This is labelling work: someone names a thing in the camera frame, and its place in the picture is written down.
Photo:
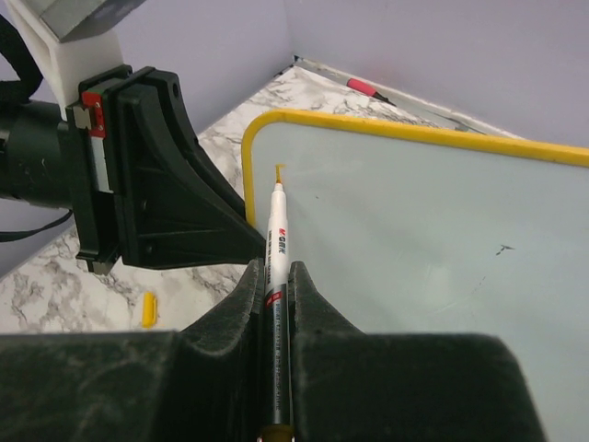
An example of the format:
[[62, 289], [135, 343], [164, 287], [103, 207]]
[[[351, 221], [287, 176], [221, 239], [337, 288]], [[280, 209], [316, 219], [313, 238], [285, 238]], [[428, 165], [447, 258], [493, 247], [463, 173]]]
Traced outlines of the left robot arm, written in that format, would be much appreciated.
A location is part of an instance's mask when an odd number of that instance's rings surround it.
[[243, 199], [199, 144], [177, 75], [116, 63], [83, 76], [60, 108], [32, 99], [40, 70], [7, 20], [1, 54], [17, 73], [1, 85], [1, 195], [63, 208], [91, 273], [262, 255]]

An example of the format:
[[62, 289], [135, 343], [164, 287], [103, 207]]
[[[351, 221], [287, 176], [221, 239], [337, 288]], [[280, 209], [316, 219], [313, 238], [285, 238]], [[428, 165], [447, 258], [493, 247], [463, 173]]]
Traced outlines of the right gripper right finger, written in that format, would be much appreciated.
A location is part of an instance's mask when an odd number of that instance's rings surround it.
[[479, 333], [369, 334], [292, 265], [299, 441], [542, 441], [519, 363]]

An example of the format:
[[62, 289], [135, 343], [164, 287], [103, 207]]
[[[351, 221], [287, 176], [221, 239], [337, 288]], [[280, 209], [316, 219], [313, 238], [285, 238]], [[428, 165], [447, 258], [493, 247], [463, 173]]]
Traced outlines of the yellow framed whiteboard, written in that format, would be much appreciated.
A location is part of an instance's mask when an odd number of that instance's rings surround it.
[[481, 332], [547, 436], [588, 437], [588, 151], [272, 110], [241, 147], [248, 222], [283, 182], [290, 257], [365, 332]]

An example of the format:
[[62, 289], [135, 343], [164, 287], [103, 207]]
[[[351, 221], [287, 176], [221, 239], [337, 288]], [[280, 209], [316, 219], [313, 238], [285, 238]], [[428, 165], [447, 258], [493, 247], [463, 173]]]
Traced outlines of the yellow marker cap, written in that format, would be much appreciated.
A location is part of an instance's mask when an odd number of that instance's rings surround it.
[[143, 296], [141, 327], [151, 329], [157, 323], [157, 297], [153, 292], [145, 292]]

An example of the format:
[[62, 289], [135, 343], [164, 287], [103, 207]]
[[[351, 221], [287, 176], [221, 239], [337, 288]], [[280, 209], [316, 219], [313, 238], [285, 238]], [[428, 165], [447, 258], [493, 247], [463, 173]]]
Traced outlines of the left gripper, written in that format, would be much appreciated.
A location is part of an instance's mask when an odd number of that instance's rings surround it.
[[[120, 256], [99, 95], [131, 71], [122, 64], [82, 81], [58, 125], [79, 239], [76, 258], [95, 274], [108, 273]], [[178, 76], [142, 69], [118, 91], [115, 110], [122, 261], [168, 270], [261, 257], [265, 241], [247, 222], [244, 200], [200, 146]]]

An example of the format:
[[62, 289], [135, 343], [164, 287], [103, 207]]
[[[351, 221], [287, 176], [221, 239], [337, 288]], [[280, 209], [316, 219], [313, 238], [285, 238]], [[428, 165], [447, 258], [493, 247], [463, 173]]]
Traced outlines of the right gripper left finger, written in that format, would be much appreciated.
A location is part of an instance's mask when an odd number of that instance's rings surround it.
[[5, 441], [253, 441], [261, 261], [182, 331], [5, 335]]

